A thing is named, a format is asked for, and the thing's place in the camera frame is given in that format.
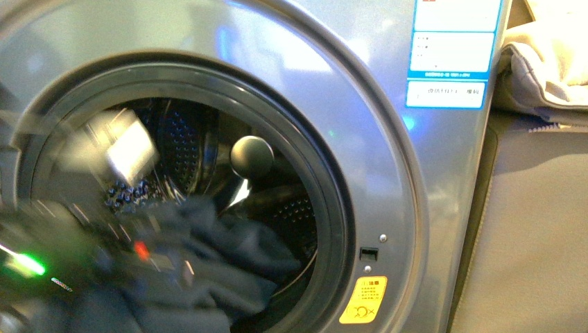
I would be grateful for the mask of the blurred black gripper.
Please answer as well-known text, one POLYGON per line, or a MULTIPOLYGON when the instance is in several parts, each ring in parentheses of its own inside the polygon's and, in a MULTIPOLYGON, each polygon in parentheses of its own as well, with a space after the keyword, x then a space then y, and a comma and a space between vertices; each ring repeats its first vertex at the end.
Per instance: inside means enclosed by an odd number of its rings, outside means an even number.
POLYGON ((156 165, 154 114, 99 112, 62 123, 33 171, 30 201, 1 213, 2 332, 138 332, 127 304, 101 287, 121 231, 110 228, 122 190, 156 165))

